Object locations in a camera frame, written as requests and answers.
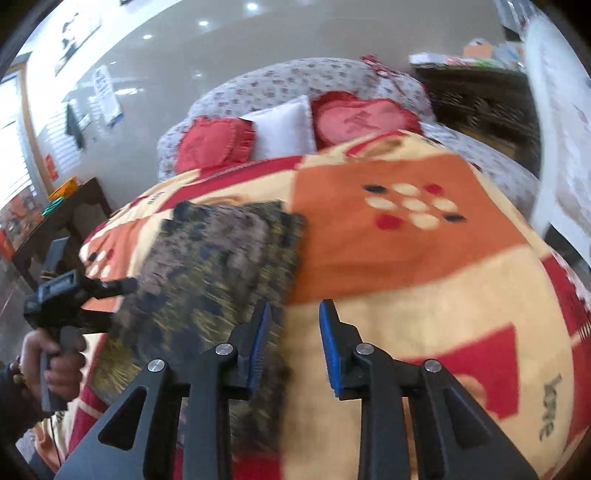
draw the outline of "person's arm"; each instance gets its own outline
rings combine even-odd
[[[51,360],[51,371],[45,372],[49,390],[74,400],[80,394],[85,358],[80,352],[86,342],[80,337],[77,352],[68,352]],[[58,353],[56,344],[46,330],[29,333],[22,343],[20,362],[11,362],[0,371],[0,438],[16,442],[29,428],[45,418],[41,411],[41,352]]]

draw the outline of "white pillow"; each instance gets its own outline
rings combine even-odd
[[[255,148],[249,160],[316,153],[310,101],[306,95],[242,116],[254,123]]]

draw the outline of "orange blanket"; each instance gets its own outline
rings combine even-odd
[[[187,172],[115,214],[81,258],[92,277],[137,275],[177,202],[272,199],[308,220],[284,334],[293,371],[285,480],[357,477],[361,404],[339,402],[330,389],[318,324],[324,298],[394,358],[440,359],[540,476],[558,471],[591,419],[588,293],[490,181],[419,135],[360,139],[206,178]],[[103,408],[85,389],[62,422],[68,451]]]

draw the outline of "floral headboard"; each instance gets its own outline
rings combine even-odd
[[[421,83],[386,69],[373,56],[364,57],[364,61],[326,57],[286,61],[235,77],[197,100],[187,118],[170,128],[158,142],[159,181],[175,175],[178,144],[198,116],[242,116],[300,95],[313,100],[331,90],[344,90],[362,99],[392,98],[422,120],[435,120]]]

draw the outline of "gray handle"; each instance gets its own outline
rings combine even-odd
[[[79,330],[76,327],[66,325],[60,331],[60,347],[62,352],[76,351],[74,343],[79,335]],[[51,359],[58,355],[50,355],[47,352],[41,353],[40,362],[40,385],[41,385],[41,409],[45,413],[55,413],[57,411],[65,411],[68,409],[68,402],[61,398],[59,395],[55,395],[49,390],[45,381],[45,371],[50,370]]]

